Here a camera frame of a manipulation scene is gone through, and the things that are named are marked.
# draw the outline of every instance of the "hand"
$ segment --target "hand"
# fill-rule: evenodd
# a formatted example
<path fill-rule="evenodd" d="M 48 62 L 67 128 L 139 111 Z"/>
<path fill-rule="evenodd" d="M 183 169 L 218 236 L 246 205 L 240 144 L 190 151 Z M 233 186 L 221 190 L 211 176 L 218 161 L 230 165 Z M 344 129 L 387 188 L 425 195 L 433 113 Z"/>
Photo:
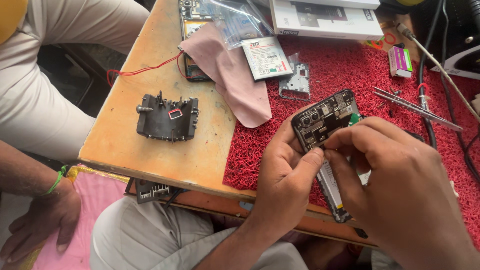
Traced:
<path fill-rule="evenodd" d="M 266 147 L 258 175 L 257 198 L 248 222 L 261 227 L 273 242 L 300 222 L 312 182 L 322 166 L 323 151 L 303 156 L 290 116 Z"/>
<path fill-rule="evenodd" d="M 70 180 L 62 178 L 52 193 L 36 197 L 28 212 L 9 226 L 13 234 L 0 251 L 0 258 L 15 262 L 60 228 L 57 250 L 64 252 L 72 240 L 80 216 L 80 196 Z"/>
<path fill-rule="evenodd" d="M 405 269 L 479 269 L 436 150 L 377 117 L 338 130 L 324 146 L 345 209 Z M 367 186 L 350 155 L 372 170 Z"/>

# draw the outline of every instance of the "person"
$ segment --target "person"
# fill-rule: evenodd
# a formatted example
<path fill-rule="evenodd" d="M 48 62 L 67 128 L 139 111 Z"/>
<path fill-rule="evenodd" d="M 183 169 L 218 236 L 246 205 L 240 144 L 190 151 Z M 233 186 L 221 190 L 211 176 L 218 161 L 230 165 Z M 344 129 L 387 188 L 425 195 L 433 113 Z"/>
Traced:
<path fill-rule="evenodd" d="M 17 216 L 8 227 L 11 236 L 1 248 L 1 261 L 22 259 L 57 229 L 57 250 L 62 253 L 67 249 L 81 208 L 80 196 L 70 180 L 0 141 L 0 191 L 2 207 L 5 193 L 33 198 L 28 212 Z M 4 208 L 0 210 L 1 223 L 8 220 L 3 211 Z"/>
<path fill-rule="evenodd" d="M 54 160 L 76 160 L 95 119 L 41 72 L 39 48 L 98 43 L 128 54 L 148 15 L 134 0 L 0 0 L 0 140 Z"/>
<path fill-rule="evenodd" d="M 345 209 L 401 267 L 480 269 L 437 151 L 392 123 L 368 117 L 332 134 L 325 151 L 303 155 L 291 118 L 263 153 L 256 201 L 240 227 L 213 233 L 205 217 L 125 197 L 95 223 L 91 269 L 315 269 L 318 265 L 279 239 L 303 217 L 324 159 Z M 362 186 L 357 172 L 369 170 Z"/>

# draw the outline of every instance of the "red textured mat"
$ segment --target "red textured mat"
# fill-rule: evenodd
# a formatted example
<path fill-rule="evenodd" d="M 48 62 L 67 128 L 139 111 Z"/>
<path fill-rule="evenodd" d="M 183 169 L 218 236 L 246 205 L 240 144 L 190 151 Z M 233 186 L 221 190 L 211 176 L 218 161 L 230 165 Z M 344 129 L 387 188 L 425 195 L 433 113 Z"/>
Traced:
<path fill-rule="evenodd" d="M 287 56 L 299 51 L 300 61 L 309 64 L 311 102 L 280 98 L 277 80 L 267 81 L 272 119 L 253 129 L 237 122 L 223 184 L 236 189 L 255 190 L 262 152 L 280 124 L 303 106 L 318 102 L 344 88 L 350 88 L 355 93 L 360 113 L 380 116 L 403 129 L 420 134 L 428 142 L 420 116 L 391 104 L 377 108 L 384 100 L 372 93 L 373 86 L 383 90 L 392 86 L 395 90 L 403 91 L 400 97 L 417 104 L 417 63 L 413 63 L 411 78 L 392 78 L 387 53 L 355 41 L 282 37 L 280 42 Z M 468 100 L 480 91 L 478 80 L 458 76 L 453 76 L 453 80 Z M 429 86 L 427 96 L 432 98 L 428 101 L 431 111 L 450 120 L 440 74 L 425 69 L 424 81 Z M 477 133 L 478 123 L 453 88 L 450 89 L 456 118 L 464 128 L 463 138 L 469 142 Z M 389 110 L 392 110 L 393 118 L 389 116 Z M 436 123 L 433 123 L 433 129 L 448 176 L 455 182 L 455 190 L 459 193 L 465 224 L 476 247 L 480 248 L 480 184 L 475 182 L 464 163 L 455 132 Z M 477 168 L 480 168 L 480 143 L 473 145 L 470 154 Z M 326 207 L 317 183 L 312 187 L 310 202 Z"/>

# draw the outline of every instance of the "pink cloth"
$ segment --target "pink cloth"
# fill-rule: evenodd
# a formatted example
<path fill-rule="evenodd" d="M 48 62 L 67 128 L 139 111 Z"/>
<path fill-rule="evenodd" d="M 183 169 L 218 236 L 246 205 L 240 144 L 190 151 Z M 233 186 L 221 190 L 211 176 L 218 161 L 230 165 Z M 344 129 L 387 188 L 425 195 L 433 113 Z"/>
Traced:
<path fill-rule="evenodd" d="M 82 210 L 72 242 L 60 255 L 57 252 L 58 231 L 50 235 L 33 270 L 89 270 L 93 225 L 105 208 L 123 197 L 127 184 L 98 174 L 80 172 L 73 186 L 82 199 Z"/>
<path fill-rule="evenodd" d="M 242 48 L 227 50 L 213 23 L 207 23 L 180 46 L 216 82 L 233 114 L 246 127 L 257 127 L 270 118 L 265 81 L 254 82 Z"/>

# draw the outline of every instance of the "tweezers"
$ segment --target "tweezers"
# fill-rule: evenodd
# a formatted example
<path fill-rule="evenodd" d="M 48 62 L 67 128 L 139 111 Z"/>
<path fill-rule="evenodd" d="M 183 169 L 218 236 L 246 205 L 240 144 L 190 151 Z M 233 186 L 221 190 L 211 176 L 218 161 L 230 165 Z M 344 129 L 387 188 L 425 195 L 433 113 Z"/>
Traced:
<path fill-rule="evenodd" d="M 461 126 L 457 126 L 456 124 L 452 123 L 452 122 L 449 122 L 445 119 L 443 119 L 442 117 L 436 115 L 436 114 L 433 114 L 431 112 L 429 112 L 428 110 L 418 106 L 418 105 L 415 105 L 411 102 L 408 102 L 406 100 L 404 100 L 403 98 L 399 98 L 393 94 L 390 94 L 388 93 L 387 91 L 383 91 L 381 90 L 380 88 L 378 87 L 373 87 L 375 90 L 377 90 L 377 92 L 373 91 L 374 94 L 376 94 L 377 96 L 381 97 L 381 98 L 384 98 L 386 100 L 389 100 L 393 103 L 395 103 L 396 105 L 404 108 L 404 109 L 407 109 L 408 111 L 411 111 L 412 113 L 414 114 L 418 114 L 418 115 L 421 115 L 427 119 L 429 119 L 430 121 L 433 121 L 433 122 L 437 122 L 441 125 L 444 125 L 450 129 L 453 129 L 455 131 L 463 131 L 463 128 Z"/>

